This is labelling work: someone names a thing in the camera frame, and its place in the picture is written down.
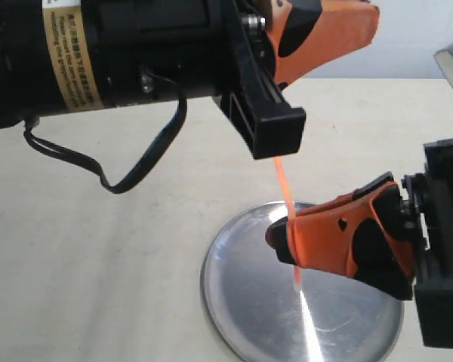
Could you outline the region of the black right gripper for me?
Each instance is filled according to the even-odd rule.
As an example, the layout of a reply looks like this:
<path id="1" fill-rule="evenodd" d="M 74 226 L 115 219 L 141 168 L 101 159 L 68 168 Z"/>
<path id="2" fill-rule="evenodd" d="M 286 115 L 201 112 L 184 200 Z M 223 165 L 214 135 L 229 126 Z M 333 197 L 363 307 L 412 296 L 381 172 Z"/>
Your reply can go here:
<path id="1" fill-rule="evenodd" d="M 424 154 L 424 171 L 402 178 L 405 230 L 399 186 L 388 171 L 299 211 L 289 223 L 297 260 L 287 217 L 267 228 L 265 240 L 280 262 L 350 278 L 398 300 L 413 297 L 415 262 L 423 344 L 453 347 L 453 138 L 424 144 Z"/>

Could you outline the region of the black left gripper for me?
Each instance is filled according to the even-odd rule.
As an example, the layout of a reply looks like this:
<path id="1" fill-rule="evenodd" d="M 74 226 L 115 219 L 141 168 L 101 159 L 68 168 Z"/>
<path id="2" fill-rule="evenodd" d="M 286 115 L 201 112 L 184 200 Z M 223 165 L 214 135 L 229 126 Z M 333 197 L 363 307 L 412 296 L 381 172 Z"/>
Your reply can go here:
<path id="1" fill-rule="evenodd" d="M 245 25 L 250 1 L 83 1 L 88 52 L 108 109 L 211 97 L 256 159 L 296 153 L 306 122 L 274 79 L 263 30 Z"/>

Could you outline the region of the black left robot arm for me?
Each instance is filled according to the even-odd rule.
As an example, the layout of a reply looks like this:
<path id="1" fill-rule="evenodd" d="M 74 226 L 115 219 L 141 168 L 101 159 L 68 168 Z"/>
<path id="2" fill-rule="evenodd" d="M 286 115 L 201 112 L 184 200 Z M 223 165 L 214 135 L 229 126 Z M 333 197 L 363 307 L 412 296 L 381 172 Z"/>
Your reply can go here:
<path id="1" fill-rule="evenodd" d="M 371 44 L 368 1 L 0 1 L 0 129 L 212 97 L 256 159 L 298 151 L 283 90 Z"/>

